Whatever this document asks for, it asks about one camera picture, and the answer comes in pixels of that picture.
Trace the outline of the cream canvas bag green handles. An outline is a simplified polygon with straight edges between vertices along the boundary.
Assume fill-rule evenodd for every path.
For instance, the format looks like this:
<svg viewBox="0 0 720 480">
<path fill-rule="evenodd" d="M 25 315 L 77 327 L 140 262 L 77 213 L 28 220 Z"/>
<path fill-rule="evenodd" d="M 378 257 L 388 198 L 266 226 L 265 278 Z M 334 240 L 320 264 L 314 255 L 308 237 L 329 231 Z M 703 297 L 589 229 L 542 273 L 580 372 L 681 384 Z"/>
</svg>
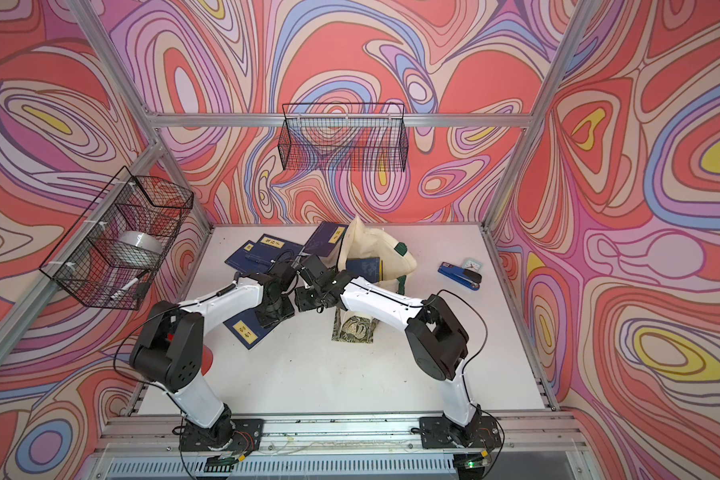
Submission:
<svg viewBox="0 0 720 480">
<path fill-rule="evenodd" d="M 359 217 L 349 224 L 338 256 L 341 270 L 349 270 L 378 287 L 405 295 L 407 279 L 417 266 L 408 246 L 382 228 L 367 226 Z M 368 314 L 338 307 L 331 340 L 370 344 L 379 323 Z"/>
</svg>

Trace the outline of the blue book vertical yellow label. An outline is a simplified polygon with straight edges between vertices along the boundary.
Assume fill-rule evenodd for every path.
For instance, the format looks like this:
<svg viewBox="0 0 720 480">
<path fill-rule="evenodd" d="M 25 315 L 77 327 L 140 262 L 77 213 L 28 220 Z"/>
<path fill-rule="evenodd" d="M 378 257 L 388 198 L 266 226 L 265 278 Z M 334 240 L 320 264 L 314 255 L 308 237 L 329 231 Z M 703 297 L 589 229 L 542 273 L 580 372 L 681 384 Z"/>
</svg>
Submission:
<svg viewBox="0 0 720 480">
<path fill-rule="evenodd" d="M 368 282 L 378 283 L 383 279 L 383 262 L 379 257 L 349 258 L 345 265 L 348 271 Z"/>
</svg>

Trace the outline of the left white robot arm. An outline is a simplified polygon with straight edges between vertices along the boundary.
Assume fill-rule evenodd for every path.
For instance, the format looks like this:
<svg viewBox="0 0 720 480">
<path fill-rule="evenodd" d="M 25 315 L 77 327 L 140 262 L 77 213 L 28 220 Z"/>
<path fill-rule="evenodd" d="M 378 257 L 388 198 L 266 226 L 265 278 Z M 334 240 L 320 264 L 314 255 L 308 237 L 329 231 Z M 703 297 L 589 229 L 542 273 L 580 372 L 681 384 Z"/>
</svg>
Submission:
<svg viewBox="0 0 720 480">
<path fill-rule="evenodd" d="M 150 311 L 129 357 L 129 365 L 164 390 L 185 418 L 185 432 L 196 434 L 212 450 L 235 435 L 230 408 L 205 380 L 201 369 L 204 337 L 232 317 L 254 313 L 264 324 L 294 315 L 288 289 L 296 277 L 289 262 L 265 273 L 236 275 L 231 284 L 195 300 L 161 301 Z"/>
</svg>

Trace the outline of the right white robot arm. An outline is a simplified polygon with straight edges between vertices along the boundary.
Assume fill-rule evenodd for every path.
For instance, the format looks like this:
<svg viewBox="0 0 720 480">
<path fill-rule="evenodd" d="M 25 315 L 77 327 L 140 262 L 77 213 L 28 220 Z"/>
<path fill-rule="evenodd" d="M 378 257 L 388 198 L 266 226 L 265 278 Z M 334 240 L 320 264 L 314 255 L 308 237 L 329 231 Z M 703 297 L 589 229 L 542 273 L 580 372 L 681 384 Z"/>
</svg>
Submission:
<svg viewBox="0 0 720 480">
<path fill-rule="evenodd" d="M 476 441 L 481 413 L 465 385 L 469 335 L 440 295 L 419 299 L 393 293 L 347 270 L 328 267 L 315 255 L 304 257 L 296 271 L 305 282 L 296 289 L 300 311 L 335 307 L 403 332 L 416 365 L 439 382 L 439 435 L 461 447 Z"/>
</svg>

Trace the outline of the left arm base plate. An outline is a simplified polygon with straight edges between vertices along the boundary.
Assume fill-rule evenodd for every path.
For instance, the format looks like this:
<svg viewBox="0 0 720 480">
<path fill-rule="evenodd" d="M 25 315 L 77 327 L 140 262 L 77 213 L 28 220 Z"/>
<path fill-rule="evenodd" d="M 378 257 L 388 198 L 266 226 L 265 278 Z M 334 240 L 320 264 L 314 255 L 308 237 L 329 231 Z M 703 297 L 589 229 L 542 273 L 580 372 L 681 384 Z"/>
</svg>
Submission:
<svg viewBox="0 0 720 480">
<path fill-rule="evenodd" d="M 262 419 L 221 419 L 209 429 L 184 420 L 172 429 L 179 437 L 182 452 L 231 452 L 251 453 L 260 447 L 263 435 Z"/>
</svg>

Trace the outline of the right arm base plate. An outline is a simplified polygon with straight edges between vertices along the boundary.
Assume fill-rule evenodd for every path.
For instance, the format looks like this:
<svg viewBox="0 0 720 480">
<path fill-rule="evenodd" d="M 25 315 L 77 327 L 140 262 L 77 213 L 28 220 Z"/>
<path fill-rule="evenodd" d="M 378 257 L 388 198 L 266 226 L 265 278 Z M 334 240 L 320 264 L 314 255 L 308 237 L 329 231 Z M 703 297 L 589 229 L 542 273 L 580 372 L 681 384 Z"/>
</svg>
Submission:
<svg viewBox="0 0 720 480">
<path fill-rule="evenodd" d="M 424 449 L 483 448 L 488 451 L 503 445 L 503 434 L 497 420 L 490 415 L 476 414 L 466 426 L 460 426 L 444 415 L 424 416 L 413 429 Z"/>
</svg>

